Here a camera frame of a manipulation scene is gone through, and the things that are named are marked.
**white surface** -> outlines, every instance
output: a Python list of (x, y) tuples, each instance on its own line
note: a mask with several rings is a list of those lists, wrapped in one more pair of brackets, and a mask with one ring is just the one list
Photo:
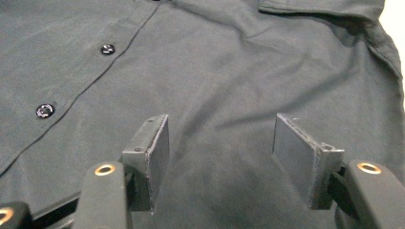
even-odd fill
[(386, 0), (380, 22), (387, 34), (393, 39), (399, 51), (403, 74), (405, 71), (405, 2), (403, 0)]

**dark gray shirt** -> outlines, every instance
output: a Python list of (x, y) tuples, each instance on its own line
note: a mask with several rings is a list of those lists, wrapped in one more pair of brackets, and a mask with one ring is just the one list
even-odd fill
[[(1, 0), (0, 201), (36, 212), (169, 114), (171, 160), (139, 228), (334, 228), (271, 159), (277, 113), (405, 178), (399, 58), (382, 0)], [(101, 46), (116, 52), (103, 55)], [(46, 119), (40, 104), (54, 105)]]

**black button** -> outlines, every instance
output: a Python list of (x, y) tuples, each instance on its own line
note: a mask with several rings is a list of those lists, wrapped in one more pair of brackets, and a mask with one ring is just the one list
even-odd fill
[(111, 55), (114, 52), (116, 52), (116, 48), (114, 47), (114, 45), (103, 45), (101, 47), (101, 53), (105, 55)]
[(54, 107), (51, 104), (42, 104), (36, 109), (36, 115), (40, 118), (48, 118), (54, 113)]

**dark fabric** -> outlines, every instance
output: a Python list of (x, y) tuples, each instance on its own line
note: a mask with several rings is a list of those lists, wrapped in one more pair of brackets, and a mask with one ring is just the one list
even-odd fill
[[(382, 6), (2, 0), (0, 201), (36, 212), (79, 191), (145, 119), (169, 114), (157, 212), (134, 214), (138, 228), (335, 228), (334, 210), (306, 209), (271, 159), (274, 121), (319, 122), (345, 161), (404, 182), (399, 58)], [(35, 115), (43, 103), (50, 118)]]

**shirt collar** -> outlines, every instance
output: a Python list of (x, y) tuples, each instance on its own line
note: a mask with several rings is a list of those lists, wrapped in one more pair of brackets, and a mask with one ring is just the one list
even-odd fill
[(384, 0), (261, 0), (259, 10), (270, 13), (321, 13), (366, 19), (376, 23)]

